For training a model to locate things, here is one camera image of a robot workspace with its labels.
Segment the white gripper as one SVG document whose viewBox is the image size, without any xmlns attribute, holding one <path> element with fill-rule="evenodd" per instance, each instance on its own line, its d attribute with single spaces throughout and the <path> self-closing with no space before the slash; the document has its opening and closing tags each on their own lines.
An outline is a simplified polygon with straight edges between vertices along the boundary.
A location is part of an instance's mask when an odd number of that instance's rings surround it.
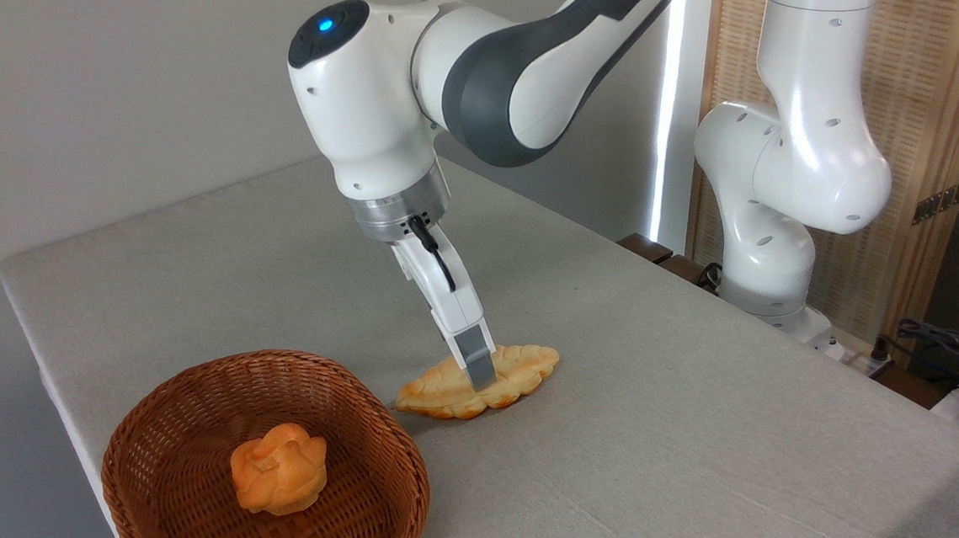
<svg viewBox="0 0 959 538">
<path fill-rule="evenodd" d="M 484 312 L 471 276 L 457 249 L 439 225 L 418 235 L 409 224 L 392 244 L 406 276 L 423 293 L 441 335 L 452 341 L 461 368 L 475 390 L 497 378 L 492 354 L 496 346 L 484 321 Z"/>
</svg>

